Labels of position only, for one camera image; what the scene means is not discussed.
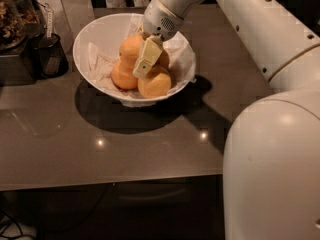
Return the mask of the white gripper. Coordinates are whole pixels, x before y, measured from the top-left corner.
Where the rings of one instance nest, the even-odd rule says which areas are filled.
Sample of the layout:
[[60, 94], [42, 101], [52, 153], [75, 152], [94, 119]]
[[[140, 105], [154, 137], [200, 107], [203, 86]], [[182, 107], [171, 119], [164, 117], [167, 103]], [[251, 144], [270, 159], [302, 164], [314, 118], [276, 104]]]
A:
[[150, 36], [142, 41], [139, 56], [133, 69], [137, 78], [145, 77], [156, 64], [163, 52], [163, 42], [175, 36], [183, 24], [183, 19], [170, 11], [160, 0], [151, 0], [142, 23], [136, 33]]

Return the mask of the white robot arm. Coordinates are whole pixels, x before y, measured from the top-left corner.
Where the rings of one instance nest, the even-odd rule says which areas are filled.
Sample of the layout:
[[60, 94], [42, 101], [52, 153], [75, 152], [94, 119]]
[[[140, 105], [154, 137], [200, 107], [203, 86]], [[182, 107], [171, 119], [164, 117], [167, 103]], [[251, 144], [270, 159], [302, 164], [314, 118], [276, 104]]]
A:
[[[151, 0], [134, 74], [203, 0]], [[223, 155], [225, 240], [320, 240], [320, 45], [276, 0], [216, 0], [272, 93], [232, 124]]]

